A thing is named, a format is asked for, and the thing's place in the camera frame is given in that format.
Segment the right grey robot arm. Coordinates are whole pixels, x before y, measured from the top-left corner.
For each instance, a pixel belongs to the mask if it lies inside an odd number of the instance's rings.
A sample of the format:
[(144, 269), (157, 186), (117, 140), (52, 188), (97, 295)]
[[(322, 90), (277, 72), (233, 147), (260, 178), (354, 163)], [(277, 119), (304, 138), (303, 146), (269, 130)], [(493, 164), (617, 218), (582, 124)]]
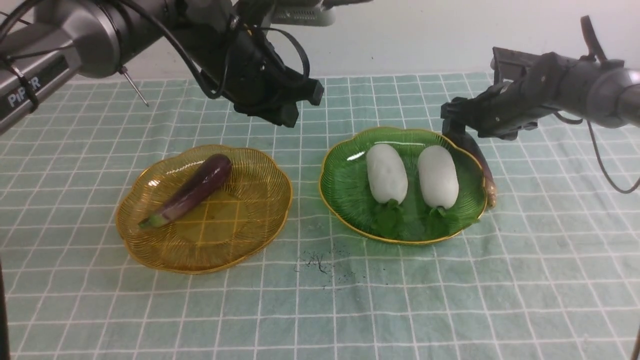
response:
[(480, 138), (514, 141), (560, 112), (607, 129), (639, 125), (639, 72), (619, 59), (597, 62), (547, 52), (536, 55), (495, 47), (494, 84), (474, 98), (457, 96), (441, 106), (442, 133), (475, 130)]

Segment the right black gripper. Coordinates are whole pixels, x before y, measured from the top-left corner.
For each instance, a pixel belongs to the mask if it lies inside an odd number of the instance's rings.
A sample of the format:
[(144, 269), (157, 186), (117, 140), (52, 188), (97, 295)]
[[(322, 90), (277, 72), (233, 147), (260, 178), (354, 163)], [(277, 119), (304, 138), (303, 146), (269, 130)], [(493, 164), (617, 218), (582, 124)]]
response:
[(556, 110), (527, 95), (526, 87), (526, 80), (505, 80), (473, 98), (456, 96), (441, 105), (442, 135), (455, 146), (464, 146), (466, 128), (480, 138), (504, 141), (514, 141), (520, 130), (537, 128), (540, 119)]

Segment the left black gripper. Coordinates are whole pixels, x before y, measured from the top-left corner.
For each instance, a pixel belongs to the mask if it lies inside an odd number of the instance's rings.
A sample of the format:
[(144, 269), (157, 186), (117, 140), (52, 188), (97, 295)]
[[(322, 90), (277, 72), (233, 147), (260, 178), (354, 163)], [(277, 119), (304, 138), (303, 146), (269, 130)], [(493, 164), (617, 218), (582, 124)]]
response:
[(267, 39), (269, 27), (247, 25), (237, 16), (199, 23), (205, 44), (199, 55), (202, 91), (211, 99), (226, 98), (233, 109), (275, 126), (294, 128), (298, 104), (318, 106), (325, 89), (310, 76), (311, 64), (297, 39), (282, 35), (297, 50), (302, 71), (287, 66)]

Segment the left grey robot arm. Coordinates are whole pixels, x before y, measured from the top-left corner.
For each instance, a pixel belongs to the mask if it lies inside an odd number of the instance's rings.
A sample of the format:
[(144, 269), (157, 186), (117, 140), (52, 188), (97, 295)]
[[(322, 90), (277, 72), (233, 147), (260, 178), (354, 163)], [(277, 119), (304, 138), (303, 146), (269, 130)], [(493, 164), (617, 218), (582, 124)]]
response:
[(37, 111), (74, 76), (127, 75), (126, 65), (167, 39), (207, 98), (292, 128), (298, 103), (322, 102), (322, 83), (290, 33), (302, 72), (266, 35), (267, 0), (25, 0), (1, 23), (1, 132)]

